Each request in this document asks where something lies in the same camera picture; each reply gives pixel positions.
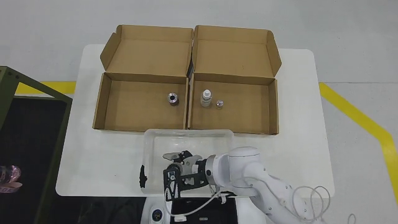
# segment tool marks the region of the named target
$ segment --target clear plastic container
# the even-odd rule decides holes
[[[144,166],[147,181],[144,194],[163,195],[163,170],[172,161],[163,158],[170,152],[189,151],[206,159],[213,154],[226,153],[233,148],[234,134],[230,130],[162,130],[149,129],[144,134]],[[208,194],[209,188],[187,190],[186,194]]]

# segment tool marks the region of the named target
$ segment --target open cardboard box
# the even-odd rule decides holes
[[[275,75],[280,61],[269,30],[196,26],[193,41],[188,128],[278,134]],[[212,93],[204,108],[200,97]],[[215,103],[223,100],[222,109]]]
[[[101,53],[93,128],[186,129],[192,39],[193,29],[118,26]],[[178,106],[167,101],[171,92]]]

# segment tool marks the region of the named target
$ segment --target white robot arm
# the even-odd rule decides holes
[[[174,161],[164,170],[166,200],[179,198],[180,191],[209,184],[250,197],[275,224],[324,223],[313,214],[309,203],[294,195],[288,183],[267,173],[255,147],[239,147],[207,159],[188,151],[164,154],[164,158]]]

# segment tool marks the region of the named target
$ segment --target cardboard box lid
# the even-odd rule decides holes
[[[196,26],[195,73],[274,78],[282,62],[270,30]]]
[[[101,53],[108,73],[186,77],[193,29],[120,25]]]

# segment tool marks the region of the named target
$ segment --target yellow tape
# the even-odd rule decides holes
[[[392,189],[396,196],[398,204],[398,153],[389,134],[383,127],[371,120],[368,116],[363,114],[359,109],[353,106],[350,102],[345,100],[330,87],[324,83],[319,83],[321,96],[329,101],[333,106],[342,111],[345,115],[351,118],[355,123],[360,125],[369,134],[379,140],[381,151],[386,162],[387,170],[390,175]]]
[[[42,83],[44,85],[49,86],[50,88],[59,91],[60,93],[64,94],[75,93],[76,82],[42,82]],[[35,95],[39,93],[42,92],[34,88],[31,88],[30,86],[27,86],[23,83],[18,84],[18,88],[16,91],[16,94],[18,95]]]
[[[60,93],[73,94],[75,92],[76,82],[42,82]],[[359,109],[345,100],[330,87],[324,83],[319,83],[321,96],[328,100],[332,105],[351,118],[355,123],[364,128],[369,134],[379,140],[381,150],[384,155],[387,170],[390,175],[392,189],[394,191],[396,202],[398,203],[398,154],[392,140],[392,136],[380,125],[363,114]],[[25,84],[20,83],[16,94],[38,94],[42,93]]]

